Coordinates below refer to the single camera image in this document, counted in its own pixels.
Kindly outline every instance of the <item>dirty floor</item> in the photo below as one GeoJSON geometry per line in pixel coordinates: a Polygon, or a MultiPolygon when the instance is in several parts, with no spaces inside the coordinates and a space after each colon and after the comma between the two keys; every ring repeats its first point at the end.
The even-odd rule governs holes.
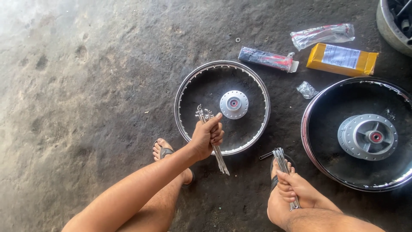
{"type": "Polygon", "coordinates": [[[272,113],[262,137],[225,158],[197,163],[196,187],[183,191],[171,231],[281,231],[267,219],[270,160],[282,146],[297,170],[345,213],[387,231],[411,231],[411,185],[364,193],[329,179],[310,162],[300,139],[309,100],[344,76],[305,68],[289,33],[354,24],[341,46],[379,52],[375,76],[412,91],[412,59],[392,49],[376,26],[377,0],[5,1],[0,14],[0,231],[60,231],[102,191],[153,161],[153,140],[175,148],[173,103],[194,68],[237,60],[242,46],[296,52],[290,74],[249,65],[269,90],[272,113]]]}

